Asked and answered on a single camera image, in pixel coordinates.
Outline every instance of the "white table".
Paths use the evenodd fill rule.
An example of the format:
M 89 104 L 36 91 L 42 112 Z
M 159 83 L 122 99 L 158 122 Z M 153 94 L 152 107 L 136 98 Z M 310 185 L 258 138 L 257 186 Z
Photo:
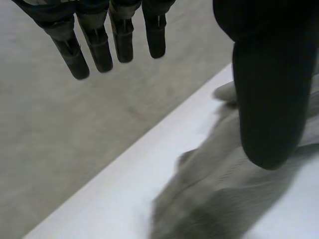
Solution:
M 178 156 L 206 138 L 221 105 L 211 93 L 231 80 L 229 65 L 25 238 L 147 239 L 152 199 L 173 175 Z M 318 172 L 319 160 L 314 159 L 245 237 L 318 239 Z

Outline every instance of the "gray cloth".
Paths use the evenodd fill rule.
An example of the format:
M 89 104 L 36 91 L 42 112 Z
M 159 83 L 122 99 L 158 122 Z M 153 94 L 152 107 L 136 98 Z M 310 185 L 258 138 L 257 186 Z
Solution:
M 225 105 L 208 139 L 179 161 L 156 198 L 151 239 L 240 239 L 289 188 L 312 153 L 319 152 L 319 79 L 314 77 L 300 147 L 278 170 L 251 163 L 241 147 L 238 110 Z M 214 96 L 235 103 L 233 83 Z

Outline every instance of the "glove finger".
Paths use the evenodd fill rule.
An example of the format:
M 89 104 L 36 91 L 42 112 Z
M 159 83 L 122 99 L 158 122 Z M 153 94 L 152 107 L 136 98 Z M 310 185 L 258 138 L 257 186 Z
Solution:
M 108 72 L 113 68 L 112 56 L 105 31 L 104 22 L 108 11 L 108 3 L 99 6 L 99 12 L 92 11 L 84 4 L 78 4 L 79 11 L 76 12 L 80 27 L 89 46 L 96 68 L 99 72 Z
M 133 31 L 132 17 L 141 6 L 141 2 L 134 4 L 110 3 L 110 19 L 115 43 L 116 54 L 121 63 L 133 60 Z
M 144 0 L 143 14 L 146 26 L 150 54 L 153 58 L 161 58 L 166 52 L 165 27 L 166 16 L 175 0 Z
M 236 103 L 236 88 L 234 82 L 229 82 L 223 86 L 218 87 L 213 92 L 213 97 L 227 103 Z

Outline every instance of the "gray floor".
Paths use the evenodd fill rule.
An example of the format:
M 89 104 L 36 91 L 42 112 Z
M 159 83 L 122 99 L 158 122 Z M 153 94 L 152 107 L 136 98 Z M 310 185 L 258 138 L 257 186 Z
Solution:
M 230 62 L 232 43 L 210 0 L 176 1 L 167 55 L 153 60 L 139 10 L 132 63 L 72 78 L 50 38 L 0 0 L 0 235 L 30 231 Z M 107 31 L 111 34 L 109 20 Z

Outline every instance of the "gloved hand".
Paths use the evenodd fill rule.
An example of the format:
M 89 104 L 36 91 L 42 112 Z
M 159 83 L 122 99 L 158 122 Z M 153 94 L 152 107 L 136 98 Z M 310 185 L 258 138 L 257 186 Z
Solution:
M 110 14 L 116 53 L 121 63 L 133 59 L 132 17 L 142 5 L 151 56 L 165 54 L 165 14 L 175 0 L 12 0 L 52 38 L 72 75 L 82 80 L 89 68 L 74 34 L 74 14 L 99 72 L 113 68 L 108 35 L 104 28 Z
M 314 78 L 302 140 L 277 170 L 265 170 L 248 159 L 241 146 L 234 84 L 217 89 L 214 96 L 227 103 L 219 111 L 221 118 L 198 149 L 180 158 L 176 175 L 156 198 L 150 238 L 242 238 L 319 152 L 318 85 Z

